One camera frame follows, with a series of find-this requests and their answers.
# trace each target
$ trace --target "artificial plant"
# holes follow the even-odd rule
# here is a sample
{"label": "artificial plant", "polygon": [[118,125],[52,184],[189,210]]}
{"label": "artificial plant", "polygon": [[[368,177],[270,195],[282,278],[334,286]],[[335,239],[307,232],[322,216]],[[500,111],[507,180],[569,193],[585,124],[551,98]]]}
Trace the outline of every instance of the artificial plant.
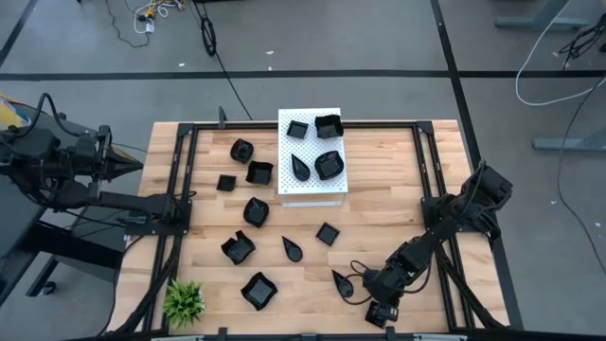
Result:
{"label": "artificial plant", "polygon": [[174,280],[168,288],[163,311],[171,326],[176,328],[193,324],[194,318],[200,321],[199,314],[205,311],[205,302],[200,291],[202,283],[194,281],[184,284]]}

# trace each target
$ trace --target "white perforated board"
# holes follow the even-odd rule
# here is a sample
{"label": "white perforated board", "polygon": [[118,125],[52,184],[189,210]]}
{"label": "white perforated board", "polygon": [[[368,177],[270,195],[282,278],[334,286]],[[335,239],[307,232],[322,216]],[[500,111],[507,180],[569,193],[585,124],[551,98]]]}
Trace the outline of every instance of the white perforated board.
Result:
{"label": "white perforated board", "polygon": [[[340,116],[341,109],[280,109],[278,111],[278,194],[334,194],[348,192],[348,167],[343,137],[326,139],[317,137],[314,120],[316,117],[326,115]],[[291,120],[309,124],[304,139],[286,135]],[[321,181],[313,164],[318,156],[330,151],[338,151],[346,166],[338,176],[330,180]],[[312,175],[308,181],[302,182],[294,177],[291,154],[294,154],[294,156],[305,162],[307,167],[310,168]]]}

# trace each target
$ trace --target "wooden table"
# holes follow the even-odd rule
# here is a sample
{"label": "wooden table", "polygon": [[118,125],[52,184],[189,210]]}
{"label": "wooden table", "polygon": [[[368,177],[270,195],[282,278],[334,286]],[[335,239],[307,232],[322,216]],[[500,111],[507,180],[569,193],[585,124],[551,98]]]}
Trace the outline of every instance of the wooden table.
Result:
{"label": "wooden table", "polygon": [[[451,193],[470,175],[461,133],[455,120],[436,120],[437,146],[444,177]],[[178,123],[156,123],[143,170],[139,195],[166,192]],[[202,322],[171,333],[216,334],[219,327],[229,333],[379,333],[364,321],[367,304],[349,306],[336,292],[331,269],[351,273],[349,262],[359,260],[370,267],[383,267],[385,259],[402,243],[424,232],[419,209],[422,187],[410,132],[402,129],[350,129],[345,134],[349,193],[340,207],[283,208],[277,199],[276,179],[269,187],[244,181],[247,167],[229,157],[237,138],[255,145],[254,159],[277,165],[276,131],[200,131],[192,178],[191,229],[184,240],[179,264],[180,280],[203,283],[206,312]],[[423,139],[426,159],[430,159]],[[184,143],[182,159],[187,145]],[[219,174],[237,175],[233,192],[216,190]],[[437,188],[430,171],[433,193]],[[251,197],[270,205],[263,228],[248,225],[242,218]],[[332,247],[314,236],[323,222],[341,230]],[[244,233],[257,250],[241,265],[234,266],[220,246],[235,232]],[[302,247],[303,260],[290,262],[281,236]],[[458,234],[465,275],[470,287],[494,317],[508,323],[493,256],[486,238],[478,233]],[[109,330],[123,323],[150,284],[156,237],[145,237],[126,255],[116,289],[116,308]],[[404,295],[396,332],[446,332],[436,265],[427,287],[416,295]],[[256,272],[273,281],[279,292],[260,312],[244,300],[240,289]],[[422,283],[422,275],[410,289]],[[352,300],[367,296],[353,279]],[[457,321],[462,313],[456,288],[451,285]],[[156,302],[153,325],[159,327],[164,292]]]}

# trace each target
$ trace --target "gray floor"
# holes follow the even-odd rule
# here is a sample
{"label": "gray floor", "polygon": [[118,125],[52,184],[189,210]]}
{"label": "gray floor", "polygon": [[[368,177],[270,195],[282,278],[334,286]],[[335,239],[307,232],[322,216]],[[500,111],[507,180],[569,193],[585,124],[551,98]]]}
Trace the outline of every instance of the gray floor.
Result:
{"label": "gray floor", "polygon": [[[109,0],[128,39],[133,22],[124,3]],[[131,1],[131,7],[145,1]],[[0,43],[25,7],[0,0]],[[537,32],[492,25],[497,15],[529,15],[541,1],[442,0],[459,70],[516,70]],[[229,70],[404,69],[445,70],[431,6],[425,0],[249,0],[208,5]],[[595,22],[599,1],[575,1],[569,15]],[[550,33],[530,70],[557,70],[555,57],[574,37]],[[606,56],[589,53],[571,69],[604,69]],[[39,0],[0,73],[105,73],[218,71],[206,56],[188,11],[160,18],[150,45],[137,50],[116,39],[103,1]],[[577,93],[597,80],[523,80],[523,96],[547,100]],[[522,318],[528,330],[606,334],[606,276],[587,238],[557,196],[557,153],[536,152],[533,137],[562,136],[579,100],[527,107],[513,80],[463,80],[482,155],[502,172],[515,194],[499,214]],[[345,118],[458,118],[448,79],[359,78],[234,80],[255,119],[276,118],[278,108],[342,108]],[[154,121],[214,120],[223,106],[230,119],[245,119],[225,80],[0,81],[0,93],[36,102],[49,92],[59,110],[82,125],[112,126],[116,141],[145,148]],[[606,125],[606,89],[598,89],[579,115],[571,136]],[[566,154],[562,191],[587,224],[602,257],[606,245],[601,207],[606,160],[598,154]],[[136,192],[140,174],[118,179],[110,190]],[[48,216],[62,224],[67,218]],[[23,293],[44,264],[40,256],[0,308],[0,340],[48,340],[98,332],[110,311],[111,284],[69,267],[53,279],[54,296]],[[35,328],[29,321],[35,320]]]}

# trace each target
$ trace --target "cable bundle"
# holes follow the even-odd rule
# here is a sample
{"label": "cable bundle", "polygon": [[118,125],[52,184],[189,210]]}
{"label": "cable bundle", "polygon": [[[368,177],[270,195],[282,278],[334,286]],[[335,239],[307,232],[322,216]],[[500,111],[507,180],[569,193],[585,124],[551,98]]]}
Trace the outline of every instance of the cable bundle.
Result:
{"label": "cable bundle", "polygon": [[593,45],[595,45],[601,35],[604,33],[604,30],[606,30],[606,13],[602,15],[599,22],[594,27],[579,33],[577,38],[560,50],[560,54],[568,54],[562,69],[566,68],[568,61],[574,61],[576,58],[585,54],[585,52],[587,52]]}

